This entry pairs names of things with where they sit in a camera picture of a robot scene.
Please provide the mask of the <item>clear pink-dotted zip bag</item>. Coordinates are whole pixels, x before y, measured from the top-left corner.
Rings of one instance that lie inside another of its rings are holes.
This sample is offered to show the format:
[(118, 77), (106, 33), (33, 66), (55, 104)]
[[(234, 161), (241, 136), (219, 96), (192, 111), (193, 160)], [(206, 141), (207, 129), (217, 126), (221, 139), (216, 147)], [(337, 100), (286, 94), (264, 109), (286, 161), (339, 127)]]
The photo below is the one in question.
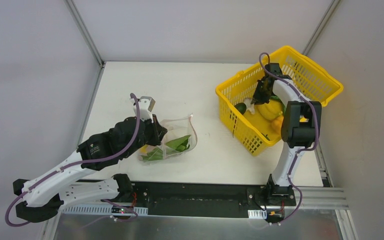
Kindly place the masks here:
[(161, 145), (145, 145), (139, 150), (138, 160), (143, 163), (161, 162), (192, 151), (198, 143), (198, 135), (192, 125), (193, 115), (178, 119), (164, 119), (161, 126), (167, 129)]

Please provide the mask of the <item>green leaf vegetable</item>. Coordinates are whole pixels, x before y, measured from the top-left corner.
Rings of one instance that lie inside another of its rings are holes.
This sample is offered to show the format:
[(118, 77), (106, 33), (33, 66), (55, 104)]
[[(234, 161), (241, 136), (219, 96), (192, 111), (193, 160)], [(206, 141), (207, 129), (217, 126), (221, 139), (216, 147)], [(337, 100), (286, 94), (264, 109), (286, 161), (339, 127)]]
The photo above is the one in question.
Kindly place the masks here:
[(185, 135), (176, 139), (167, 141), (162, 145), (144, 146), (140, 150), (140, 160), (143, 162), (160, 161), (173, 158), (190, 149), (191, 135)]

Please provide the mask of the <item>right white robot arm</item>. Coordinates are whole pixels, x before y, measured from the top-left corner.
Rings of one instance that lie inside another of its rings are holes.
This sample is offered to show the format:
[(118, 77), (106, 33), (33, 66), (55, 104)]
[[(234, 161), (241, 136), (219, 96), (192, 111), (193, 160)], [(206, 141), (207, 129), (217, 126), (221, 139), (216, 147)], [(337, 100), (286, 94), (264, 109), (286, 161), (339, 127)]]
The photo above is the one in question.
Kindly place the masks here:
[(257, 82), (251, 103), (267, 105), (277, 97), (283, 107), (280, 127), (283, 148), (262, 194), (268, 204), (276, 205), (293, 196), (295, 167), (304, 152), (314, 150), (318, 144), (322, 105), (304, 96), (292, 79), (283, 74), (279, 63), (267, 63), (262, 69), (264, 76)]

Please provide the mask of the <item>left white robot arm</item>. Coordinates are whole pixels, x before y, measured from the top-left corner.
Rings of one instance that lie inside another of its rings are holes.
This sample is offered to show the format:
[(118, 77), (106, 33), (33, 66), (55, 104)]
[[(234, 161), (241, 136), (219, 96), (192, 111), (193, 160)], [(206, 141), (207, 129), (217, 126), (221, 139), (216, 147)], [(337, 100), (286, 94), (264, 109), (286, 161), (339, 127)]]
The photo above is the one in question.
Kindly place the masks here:
[(134, 188), (125, 173), (75, 186), (78, 180), (127, 159), (145, 145), (160, 146), (167, 128), (156, 115), (141, 120), (135, 116), (118, 122), (108, 131), (91, 135), (64, 161), (40, 177), (17, 179), (12, 203), (15, 214), (26, 223), (40, 223), (62, 210), (89, 201), (127, 202)]

